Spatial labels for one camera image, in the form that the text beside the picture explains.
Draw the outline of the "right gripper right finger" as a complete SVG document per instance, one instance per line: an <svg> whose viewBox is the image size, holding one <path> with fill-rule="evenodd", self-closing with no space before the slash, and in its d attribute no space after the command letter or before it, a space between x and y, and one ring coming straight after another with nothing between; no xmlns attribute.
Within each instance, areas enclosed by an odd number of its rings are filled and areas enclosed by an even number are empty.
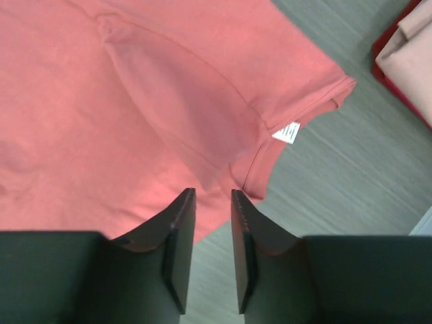
<svg viewBox="0 0 432 324"><path fill-rule="evenodd" d="M246 323L430 323L428 236L297 237L232 191Z"/></svg>

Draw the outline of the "coral red t shirt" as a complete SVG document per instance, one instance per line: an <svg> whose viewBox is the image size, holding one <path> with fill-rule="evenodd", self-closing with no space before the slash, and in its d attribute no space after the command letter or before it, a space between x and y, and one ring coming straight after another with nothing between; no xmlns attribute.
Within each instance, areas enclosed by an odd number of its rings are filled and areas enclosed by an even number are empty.
<svg viewBox="0 0 432 324"><path fill-rule="evenodd" d="M354 85L270 1L2 1L1 229L116 238L191 187L201 240Z"/></svg>

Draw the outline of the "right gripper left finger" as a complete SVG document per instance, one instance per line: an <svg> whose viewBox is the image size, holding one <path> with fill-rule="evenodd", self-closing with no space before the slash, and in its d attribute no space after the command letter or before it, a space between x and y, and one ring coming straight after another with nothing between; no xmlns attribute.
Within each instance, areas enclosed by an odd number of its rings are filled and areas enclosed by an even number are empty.
<svg viewBox="0 0 432 324"><path fill-rule="evenodd" d="M110 240L2 232L2 323L178 323L186 312L196 193Z"/></svg>

